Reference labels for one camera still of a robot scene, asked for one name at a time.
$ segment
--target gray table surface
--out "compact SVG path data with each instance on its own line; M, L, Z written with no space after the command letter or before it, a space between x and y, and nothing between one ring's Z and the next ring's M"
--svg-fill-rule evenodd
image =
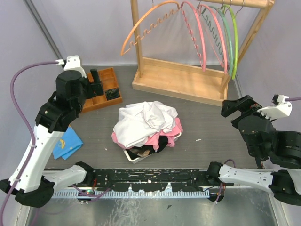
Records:
M230 123L231 118L221 117L220 107L134 90L132 81L137 66L115 66L114 70L123 103L81 114L71 125L84 145L67 160L54 160L51 156L47 168L67 168L83 161L94 168L205 169L211 161L224 162L227 159L233 159L240 168L256 168L255 159L248 155L239 131ZM229 83L228 99L237 99L232 81ZM177 110L184 132L174 148L166 147L161 153L132 164L111 139L119 108L155 100Z
M37 210L31 208L26 226ZM43 211L61 214L45 214ZM35 226L277 226L269 195L258 189L227 188L217 205L207 198L51 199Z

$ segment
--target white cloth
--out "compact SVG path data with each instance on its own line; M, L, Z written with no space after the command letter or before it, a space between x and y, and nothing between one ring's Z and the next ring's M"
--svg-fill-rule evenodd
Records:
M126 105L119 109L118 122L113 130L118 143L124 147L141 147L155 133L172 131L177 115L176 109L159 101Z

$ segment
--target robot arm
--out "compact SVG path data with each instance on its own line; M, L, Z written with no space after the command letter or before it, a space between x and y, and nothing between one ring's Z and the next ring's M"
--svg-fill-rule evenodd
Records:
M232 120L246 142L249 155L285 168L278 172L254 172L211 162L207 178L213 185L237 183L274 193L282 202L301 205L301 133L277 131L272 121L289 116L292 104L288 97L275 95L274 106L264 107L250 96L235 101L223 101L221 115L227 117L239 110L241 115Z
M22 205L42 207L53 193L75 183L90 184L93 168L78 162L69 169L43 176L43 170L57 142L61 139L69 124L78 118L88 98L98 93L101 87L97 82L90 83L78 56L70 56L64 62L64 71L56 78L56 91L40 108L35 119L34 135L36 146L12 194ZM31 143L9 179L0 181L0 189L8 193L16 180L20 168L27 158Z

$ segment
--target pink hanger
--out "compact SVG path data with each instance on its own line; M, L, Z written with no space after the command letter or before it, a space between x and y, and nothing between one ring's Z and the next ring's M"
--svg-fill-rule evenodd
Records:
M224 58L224 64L221 60L219 60L219 57L218 57L218 54L216 53L215 49L214 49L214 46L211 42L211 40L209 39L210 41L210 44L212 46L212 49L217 57L217 59L219 60L221 66L224 68L224 74L227 74L227 67L228 67L228 64L227 64L227 52L226 52L226 47L225 47L225 41L224 41L224 37L223 37L223 34L222 34L222 29L221 29L221 26L220 26L220 23L218 22L217 18L216 18L216 15L215 13L211 10L211 8L205 4L199 4L198 7L197 7L197 10L198 10L198 16L201 16L201 13L202 13L202 6L207 8L208 11L210 12L210 14L212 15L215 23L216 23L216 26L217 26L217 30L218 30L218 33L220 35L220 38L221 38L221 43L222 43L222 51L223 51L223 58Z
M198 51L199 46L196 44L196 38L193 36L193 30L191 29L190 24L188 23L188 18L187 18L186 14L185 14L185 11L182 9L184 3L187 3L190 6L190 8L192 9L192 11L194 13L194 16L195 16L195 18L197 20L198 30L199 30L199 34L201 36L202 49L203 49L203 63L202 63L202 55ZM201 22L199 20L198 13L197 13L196 9L193 7L193 5L190 2L188 2L188 1L182 2L182 4L181 4L181 11L182 11L182 14L184 16L184 21L186 22L187 28L189 30L189 34L191 35L191 40L192 40L192 42L194 44L194 48L197 50L197 55L199 57L199 61L201 63L203 71L205 71L206 70L206 49L205 49L205 41L204 41L203 29L202 29Z

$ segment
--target wooden base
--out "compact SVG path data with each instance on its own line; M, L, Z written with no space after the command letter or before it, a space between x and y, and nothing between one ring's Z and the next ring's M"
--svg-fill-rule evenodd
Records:
M91 73L88 73L87 76L88 76L89 81L93 82ZM113 68L99 70L98 76L100 78L100 81L103 83L104 91L119 87ZM90 112L93 110L97 110L99 108L108 107L111 105L116 105L116 104L122 103L123 100L122 100L120 90L119 90L119 95L120 95L120 97L118 97L116 99L112 99L112 100L107 100L107 97L105 96L105 94L103 96L97 96L97 97L93 97L92 99L88 99L85 102L82 113Z
M220 92L222 71L203 72L200 67L144 57L143 64L142 76L138 69L133 80L134 89L216 106L227 98L227 85Z

